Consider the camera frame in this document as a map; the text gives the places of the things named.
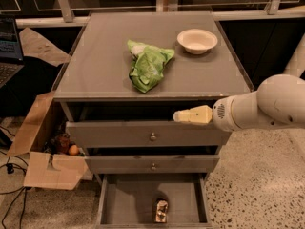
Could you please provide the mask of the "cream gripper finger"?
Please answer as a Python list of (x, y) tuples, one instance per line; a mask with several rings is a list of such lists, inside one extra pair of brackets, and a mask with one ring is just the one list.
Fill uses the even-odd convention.
[(188, 122), (190, 120), (190, 111), (189, 110), (176, 111), (173, 114), (173, 120), (175, 122)]

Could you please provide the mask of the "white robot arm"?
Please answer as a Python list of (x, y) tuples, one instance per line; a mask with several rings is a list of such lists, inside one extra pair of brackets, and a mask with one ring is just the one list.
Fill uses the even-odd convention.
[(284, 74), (265, 79), (256, 91), (217, 100), (207, 105), (177, 111), (175, 122), (207, 125), (226, 132), (245, 129), (305, 127), (305, 35), (298, 43)]

